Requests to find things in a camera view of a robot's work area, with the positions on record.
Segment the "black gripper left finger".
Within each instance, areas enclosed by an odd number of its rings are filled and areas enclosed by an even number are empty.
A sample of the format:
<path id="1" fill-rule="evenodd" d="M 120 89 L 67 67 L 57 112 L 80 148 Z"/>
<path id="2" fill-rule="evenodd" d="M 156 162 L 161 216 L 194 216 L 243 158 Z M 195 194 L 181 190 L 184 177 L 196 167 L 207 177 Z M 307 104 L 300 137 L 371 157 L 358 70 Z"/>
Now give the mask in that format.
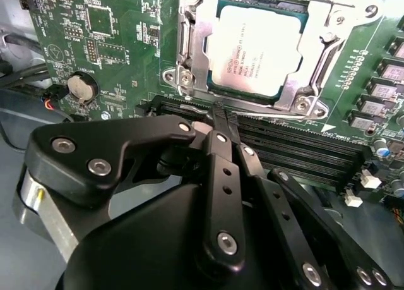
<path id="1" fill-rule="evenodd" d="M 65 261 L 98 227 L 186 185 L 206 195 L 203 255 L 242 267 L 246 244 L 239 166 L 221 103 L 203 122 L 176 115 L 51 124 L 28 142 L 23 202 Z"/>

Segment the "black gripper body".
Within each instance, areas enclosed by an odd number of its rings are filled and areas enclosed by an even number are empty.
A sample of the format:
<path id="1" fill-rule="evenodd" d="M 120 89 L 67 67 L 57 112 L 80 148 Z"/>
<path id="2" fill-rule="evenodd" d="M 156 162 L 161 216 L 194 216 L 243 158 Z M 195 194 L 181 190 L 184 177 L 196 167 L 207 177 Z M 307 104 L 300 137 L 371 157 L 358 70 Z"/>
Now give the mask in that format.
<path id="1" fill-rule="evenodd" d="M 98 227 L 74 250 L 63 289 L 304 289 L 263 211 L 256 182 L 241 183 L 253 205 L 242 206 L 246 256 L 227 275 L 203 255 L 206 195 L 196 185 L 176 186 Z"/>

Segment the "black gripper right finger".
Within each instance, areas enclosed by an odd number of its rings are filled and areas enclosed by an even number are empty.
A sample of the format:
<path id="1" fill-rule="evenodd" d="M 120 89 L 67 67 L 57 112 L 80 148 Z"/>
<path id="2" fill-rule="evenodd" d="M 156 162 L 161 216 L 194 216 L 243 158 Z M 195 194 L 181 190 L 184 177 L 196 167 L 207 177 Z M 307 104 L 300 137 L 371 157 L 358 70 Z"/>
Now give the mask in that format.
<path id="1" fill-rule="evenodd" d="M 282 169 L 265 173 L 254 150 L 239 138 L 237 116 L 222 110 L 222 126 L 234 144 L 241 193 L 257 211 L 259 253 L 275 240 L 277 276 L 288 289 L 394 289 L 382 268 L 301 185 Z"/>

